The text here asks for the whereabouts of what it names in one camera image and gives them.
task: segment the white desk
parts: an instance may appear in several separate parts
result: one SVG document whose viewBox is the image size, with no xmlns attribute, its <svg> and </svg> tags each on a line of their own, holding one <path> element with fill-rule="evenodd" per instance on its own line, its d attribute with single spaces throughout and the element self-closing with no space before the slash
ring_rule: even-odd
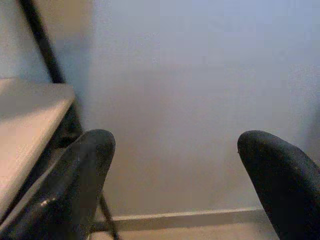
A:
<svg viewBox="0 0 320 240">
<path fill-rule="evenodd" d="M 0 79 L 0 218 L 74 98 L 66 84 Z"/>
</svg>

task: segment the desk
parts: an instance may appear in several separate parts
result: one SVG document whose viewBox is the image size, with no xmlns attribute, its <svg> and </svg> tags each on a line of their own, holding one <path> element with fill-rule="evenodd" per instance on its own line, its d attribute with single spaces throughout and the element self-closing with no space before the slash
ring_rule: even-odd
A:
<svg viewBox="0 0 320 240">
<path fill-rule="evenodd" d="M 0 218 L 74 98 L 66 84 L 0 79 Z"/>
</svg>

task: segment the floor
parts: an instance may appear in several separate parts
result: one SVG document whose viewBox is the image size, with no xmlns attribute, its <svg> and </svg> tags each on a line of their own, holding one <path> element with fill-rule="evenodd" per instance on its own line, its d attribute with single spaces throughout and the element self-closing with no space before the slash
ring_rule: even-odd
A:
<svg viewBox="0 0 320 240">
<path fill-rule="evenodd" d="M 279 240 L 268 223 L 237 223 L 190 228 L 125 231 L 123 240 Z M 112 240 L 107 233 L 97 232 L 91 240 Z"/>
</svg>

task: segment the metal leg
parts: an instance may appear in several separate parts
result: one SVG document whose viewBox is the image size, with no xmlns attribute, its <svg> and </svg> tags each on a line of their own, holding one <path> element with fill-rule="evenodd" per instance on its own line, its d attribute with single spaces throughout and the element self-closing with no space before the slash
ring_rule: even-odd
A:
<svg viewBox="0 0 320 240">
<path fill-rule="evenodd" d="M 112 219 L 111 213 L 108 209 L 107 202 L 103 193 L 101 194 L 99 203 L 101 206 L 101 211 L 105 217 L 105 224 L 107 225 L 106 229 L 108 229 L 114 240 L 120 240 L 116 224 Z"/>
</svg>

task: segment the baseboard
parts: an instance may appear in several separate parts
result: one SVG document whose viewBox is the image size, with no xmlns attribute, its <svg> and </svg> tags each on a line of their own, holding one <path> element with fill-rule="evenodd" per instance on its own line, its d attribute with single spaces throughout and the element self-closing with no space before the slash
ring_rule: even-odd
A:
<svg viewBox="0 0 320 240">
<path fill-rule="evenodd" d="M 116 216 L 119 231 L 191 228 L 245 222 L 269 222 L 262 208 L 238 208 L 152 215 Z"/>
</svg>

